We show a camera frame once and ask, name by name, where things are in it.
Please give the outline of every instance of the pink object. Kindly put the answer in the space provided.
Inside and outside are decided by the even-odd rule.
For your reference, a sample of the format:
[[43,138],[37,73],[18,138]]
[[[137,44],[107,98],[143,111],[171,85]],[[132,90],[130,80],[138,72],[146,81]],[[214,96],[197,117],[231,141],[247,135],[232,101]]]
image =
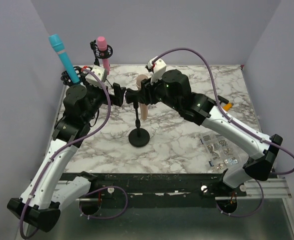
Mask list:
[[[107,41],[103,36],[100,36],[97,38],[97,46],[100,51],[107,50],[107,48],[108,48]],[[103,65],[103,68],[105,68],[107,70],[108,75],[109,75],[109,72],[110,72],[109,60],[102,59],[102,65]]]

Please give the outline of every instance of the black bracket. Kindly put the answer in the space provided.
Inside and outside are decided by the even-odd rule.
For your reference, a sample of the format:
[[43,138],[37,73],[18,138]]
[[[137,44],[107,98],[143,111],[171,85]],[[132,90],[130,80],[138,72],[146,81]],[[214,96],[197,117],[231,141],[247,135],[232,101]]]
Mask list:
[[[7,208],[18,218],[21,218],[22,210],[25,204],[21,198],[10,199]],[[61,211],[59,210],[59,203],[51,202],[49,208],[38,209],[39,206],[28,206],[23,221],[36,228],[49,232],[58,222]]]
[[[275,134],[270,137],[272,143],[281,145],[282,137]],[[253,179],[266,181],[269,177],[272,165],[277,157],[279,149],[274,146],[269,146],[268,150],[264,150],[264,156],[258,159],[252,159],[251,157],[243,165],[245,172]]]

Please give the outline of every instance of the wire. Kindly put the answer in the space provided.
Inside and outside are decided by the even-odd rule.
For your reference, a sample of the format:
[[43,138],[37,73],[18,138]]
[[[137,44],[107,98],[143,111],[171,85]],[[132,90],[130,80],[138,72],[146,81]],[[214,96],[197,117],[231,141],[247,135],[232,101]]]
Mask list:
[[99,113],[100,113],[100,111],[99,111],[99,109],[98,109],[98,111],[97,111],[97,115],[96,115],[95,123],[94,123],[93,125],[89,125],[91,128],[97,123],[97,121],[98,121],[98,117],[99,117]]
[[112,84],[109,82],[109,80],[106,79],[106,81],[108,82],[108,84],[110,85],[110,87],[113,89]]
[[28,208],[28,206],[29,206],[29,204],[30,204],[30,202],[31,202],[31,199],[34,197],[34,194],[35,194],[35,192],[36,192],[36,190],[37,190],[37,187],[38,187],[40,181],[42,180],[42,178],[43,178],[45,172],[47,171],[49,165],[54,161],[55,157],[57,157],[57,156],[58,156],[58,155],[59,155],[64,149],[66,149],[67,147],[69,147],[69,146],[71,146],[71,145],[73,145],[73,144],[75,144],[75,143],[77,143],[77,142],[83,141],[84,139],[89,138],[89,137],[91,137],[92,135],[96,134],[98,131],[100,131],[100,130],[106,125],[107,121],[109,120],[110,112],[111,112],[111,100],[110,100],[110,97],[109,97],[109,93],[108,93],[108,91],[107,91],[107,89],[106,89],[106,86],[100,81],[100,79],[99,79],[99,78],[98,78],[93,72],[89,71],[89,70],[86,69],[86,68],[83,68],[82,71],[86,71],[87,73],[91,74],[91,75],[92,75],[92,76],[98,81],[98,83],[101,85],[102,90],[103,90],[103,92],[105,93],[106,98],[107,98],[107,102],[108,102],[108,112],[107,112],[107,116],[106,116],[104,122],[103,122],[103,123],[97,128],[97,129],[95,129],[92,133],[90,133],[90,134],[88,134],[88,135],[86,135],[86,136],[83,136],[83,137],[81,137],[81,138],[78,138],[78,139],[76,139],[76,140],[74,140],[74,141],[71,141],[71,142],[67,143],[67,144],[64,145],[63,147],[59,148],[59,149],[58,149],[58,150],[57,150],[57,151],[56,151],[56,152],[55,152],[55,153],[49,158],[50,161],[47,162],[47,164],[46,164],[46,165],[44,166],[44,168],[42,169],[42,171],[41,171],[41,173],[40,173],[40,175],[39,175],[39,177],[38,177],[36,183],[34,184],[32,190],[31,190],[31,192],[30,192],[30,194],[29,194],[28,199],[27,199],[27,201],[26,201],[26,203],[25,203],[25,205],[24,205],[24,207],[23,207],[23,209],[22,209],[22,213],[21,213],[21,217],[20,217],[20,221],[19,221],[19,226],[20,226],[20,235],[21,235],[21,237],[22,237],[23,239],[29,239],[29,238],[33,237],[33,236],[36,234],[36,232],[38,231],[38,229],[36,229],[32,234],[30,234],[29,236],[26,236],[26,235],[24,234],[24,230],[23,230],[23,222],[24,222],[24,218],[25,218],[25,214],[26,214],[27,208]]
[[[261,137],[259,137],[258,135],[254,134],[253,132],[249,131],[248,129],[244,128],[242,125],[240,125],[239,123],[235,122],[231,117],[228,116],[228,114],[222,109],[222,106],[220,105],[220,101],[218,99],[218,93],[217,93],[217,89],[216,89],[216,84],[215,84],[215,81],[214,81],[214,78],[213,78],[213,74],[212,74],[212,71],[210,69],[210,66],[208,64],[208,62],[206,61],[206,59],[200,54],[198,53],[197,51],[193,50],[193,49],[190,49],[190,48],[187,48],[187,47],[178,47],[178,48],[174,48],[174,49],[171,49],[171,50],[168,50],[162,54],[160,54],[158,57],[156,57],[153,61],[152,61],[152,64],[154,65],[154,63],[156,61],[158,61],[161,57],[169,54],[169,53],[172,53],[172,52],[176,52],[176,51],[182,51],[182,50],[185,50],[185,51],[189,51],[189,52],[192,52],[194,54],[196,54],[198,57],[201,58],[201,60],[205,63],[207,69],[208,69],[208,72],[209,72],[209,75],[210,75],[210,79],[211,79],[211,84],[212,84],[212,88],[213,88],[213,94],[215,96],[215,100],[216,100],[216,103],[217,103],[217,106],[218,106],[218,109],[220,110],[221,114],[231,123],[233,123],[236,127],[238,127],[239,129],[241,129],[242,131],[244,131],[245,133],[249,134],[250,136],[254,137],[255,139],[259,140],[260,142],[264,142],[266,144],[269,144],[273,147],[276,147],[282,151],[284,151],[285,153],[287,153],[288,155],[290,155],[293,159],[294,159],[294,154],[292,154],[289,150],[285,149],[284,147],[282,146],[279,146],[273,142],[270,142],[268,140],[265,140]],[[286,174],[290,174],[290,173],[293,173],[294,172],[294,167],[293,169],[289,170],[289,171],[284,171],[284,172],[274,172],[273,174],[275,175],[286,175]]]
[[99,193],[102,190],[109,189],[109,188],[119,189],[125,195],[125,198],[126,198],[125,206],[123,207],[123,209],[118,214],[113,215],[113,216],[92,216],[92,215],[85,215],[82,212],[82,207],[81,207],[81,205],[79,203],[79,209],[80,209],[80,212],[81,212],[81,215],[80,216],[86,216],[88,219],[103,219],[103,220],[107,220],[107,219],[115,219],[116,217],[122,215],[126,211],[127,206],[128,206],[128,195],[127,195],[126,191],[123,188],[121,188],[119,186],[105,186],[105,187],[102,187],[100,189],[94,190],[94,191],[92,191],[90,193],[87,193],[84,196],[88,196],[88,195],[91,195],[91,194]]
[[264,198],[263,189],[262,189],[262,186],[261,186],[260,182],[258,182],[257,180],[256,180],[256,182],[258,183],[260,191],[261,191],[261,201],[260,201],[260,204],[258,205],[258,207],[256,208],[256,210],[252,211],[251,213],[245,214],[245,215],[235,215],[235,214],[230,214],[230,213],[224,212],[223,210],[221,210],[219,205],[216,204],[216,206],[219,209],[220,213],[224,214],[226,216],[229,216],[229,217],[233,217],[233,218],[245,218],[245,217],[249,217],[251,215],[254,215],[256,212],[258,212],[261,209],[265,198]]

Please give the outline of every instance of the black metal frame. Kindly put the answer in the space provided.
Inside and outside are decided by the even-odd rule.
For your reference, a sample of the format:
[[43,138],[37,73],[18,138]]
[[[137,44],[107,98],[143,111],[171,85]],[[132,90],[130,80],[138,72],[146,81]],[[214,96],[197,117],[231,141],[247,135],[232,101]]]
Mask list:
[[[91,181],[90,191],[118,186],[129,196],[128,208],[215,208],[215,197],[246,196],[239,188],[231,189],[222,184],[224,173],[64,173],[61,181],[72,181],[82,176]],[[85,214],[93,214],[97,206],[103,209],[121,209],[125,204],[123,193],[115,190],[101,195],[86,196],[80,201]]]

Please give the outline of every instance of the screw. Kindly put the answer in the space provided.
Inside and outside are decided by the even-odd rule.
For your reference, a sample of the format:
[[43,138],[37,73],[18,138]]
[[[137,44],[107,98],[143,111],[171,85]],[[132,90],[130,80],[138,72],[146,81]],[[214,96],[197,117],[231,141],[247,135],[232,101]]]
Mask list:
[[240,189],[240,191],[245,192],[246,191],[246,186],[245,185],[240,185],[239,189]]
[[115,191],[113,187],[108,188],[108,193],[112,194]]

